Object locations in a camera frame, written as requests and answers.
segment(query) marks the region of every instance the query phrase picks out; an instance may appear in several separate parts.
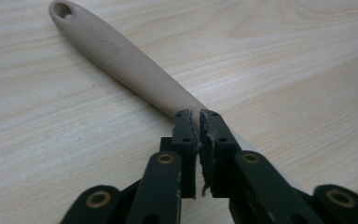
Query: wood grain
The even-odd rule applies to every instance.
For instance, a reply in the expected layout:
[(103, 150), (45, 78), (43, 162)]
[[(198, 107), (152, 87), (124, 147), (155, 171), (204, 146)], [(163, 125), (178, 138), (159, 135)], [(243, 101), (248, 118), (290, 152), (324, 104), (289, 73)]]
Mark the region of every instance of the wood grain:
[[(307, 193), (358, 192), (358, 1), (75, 1), (117, 28)], [(0, 1), (0, 223), (59, 223), (139, 179), (171, 121), (72, 48), (49, 1)], [(202, 177), (198, 168), (198, 188)], [(184, 200), (182, 223), (232, 223)]]

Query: beige handle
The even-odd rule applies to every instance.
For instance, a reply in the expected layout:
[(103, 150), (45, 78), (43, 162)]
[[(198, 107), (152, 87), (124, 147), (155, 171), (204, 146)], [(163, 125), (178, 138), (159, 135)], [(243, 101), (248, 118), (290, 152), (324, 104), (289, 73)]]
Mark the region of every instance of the beige handle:
[(206, 108), (126, 37), (85, 8), (60, 0), (50, 4), (49, 14), (80, 52), (164, 114)]

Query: wooden table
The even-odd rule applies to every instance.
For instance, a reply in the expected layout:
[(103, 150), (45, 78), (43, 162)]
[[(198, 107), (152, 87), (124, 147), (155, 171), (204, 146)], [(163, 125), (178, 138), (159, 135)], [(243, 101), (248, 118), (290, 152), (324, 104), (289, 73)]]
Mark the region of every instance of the wooden table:
[[(76, 1), (143, 50), (307, 193), (358, 192), (358, 0)], [(138, 180), (171, 120), (78, 53), (49, 1), (0, 1), (0, 223), (59, 223)], [(232, 223), (227, 200), (182, 223)]]

